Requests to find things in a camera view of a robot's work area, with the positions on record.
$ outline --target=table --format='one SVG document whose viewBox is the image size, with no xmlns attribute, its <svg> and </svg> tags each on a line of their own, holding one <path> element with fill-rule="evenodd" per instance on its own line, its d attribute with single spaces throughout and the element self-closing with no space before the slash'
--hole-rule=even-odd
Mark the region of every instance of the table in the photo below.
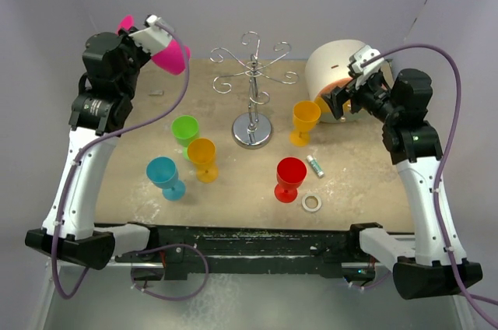
<svg viewBox="0 0 498 330">
<path fill-rule="evenodd" d="M 261 79 L 260 90 L 271 96 L 260 107 L 272 122 L 271 142 L 257 150 L 239 147 L 231 135 L 233 120 L 247 111 L 248 81 L 233 79 L 233 90 L 216 93 L 213 79 L 240 72 L 235 61 L 214 64 L 191 61 L 187 94 L 169 116 L 120 138 L 104 175 L 96 208 L 98 223 L 140 223 L 185 226 L 233 226 L 315 230 L 347 230 L 352 223 L 378 222 L 388 231 L 412 232 L 412 217 L 402 183 L 381 141 L 381 123 L 366 117 L 344 124 L 319 124 L 307 147 L 295 147 L 288 138 L 293 129 L 292 107 L 308 98 L 304 79 L 305 61 L 281 61 L 267 72 L 282 77 L 286 71 L 300 75 L 295 85 Z M 166 110 L 182 87 L 183 75 L 172 76 L 149 64 L 139 76 L 134 109 L 126 125 L 134 125 Z M 163 96 L 150 96 L 164 90 Z M 201 136 L 216 144 L 219 178 L 197 181 L 193 165 L 181 154 L 170 132 L 171 122 L 182 114 L 196 117 Z M 277 163 L 286 156 L 303 161 L 312 154 L 323 168 L 319 179 L 311 168 L 295 202 L 278 202 Z M 146 177 L 146 166 L 157 156 L 177 163 L 187 193 L 178 202 L 168 202 Z M 301 198 L 307 191 L 321 196 L 316 213 L 305 212 Z"/>
</svg>

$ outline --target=small tube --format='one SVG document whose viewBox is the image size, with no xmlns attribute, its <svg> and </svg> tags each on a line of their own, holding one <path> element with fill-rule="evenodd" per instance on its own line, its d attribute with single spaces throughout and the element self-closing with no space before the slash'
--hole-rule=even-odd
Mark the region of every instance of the small tube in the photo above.
<svg viewBox="0 0 498 330">
<path fill-rule="evenodd" d="M 306 161 L 310 164 L 310 167 L 313 168 L 313 172 L 317 174 L 318 178 L 322 178 L 325 175 L 324 171 L 318 165 L 317 160 L 312 157 L 312 155 L 306 156 Z"/>
</svg>

